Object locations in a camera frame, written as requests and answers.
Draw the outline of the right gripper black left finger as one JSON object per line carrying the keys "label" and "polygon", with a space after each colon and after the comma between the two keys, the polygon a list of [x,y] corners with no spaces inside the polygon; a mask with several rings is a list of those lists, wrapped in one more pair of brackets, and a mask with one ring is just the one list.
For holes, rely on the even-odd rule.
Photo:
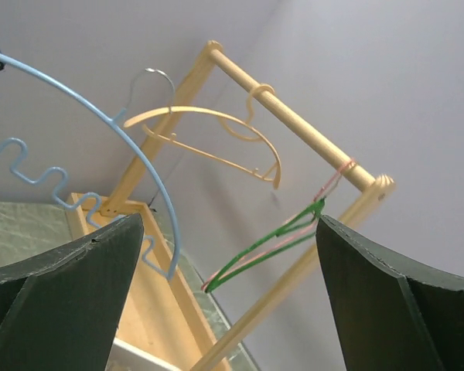
{"label": "right gripper black left finger", "polygon": [[143,234],[131,214],[0,267],[0,370],[103,370]]}

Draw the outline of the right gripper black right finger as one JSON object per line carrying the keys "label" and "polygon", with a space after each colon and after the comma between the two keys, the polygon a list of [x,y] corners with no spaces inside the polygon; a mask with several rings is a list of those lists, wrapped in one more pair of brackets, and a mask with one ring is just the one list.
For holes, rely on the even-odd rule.
{"label": "right gripper black right finger", "polygon": [[464,277],[322,216],[319,262],[348,370],[464,370]]}

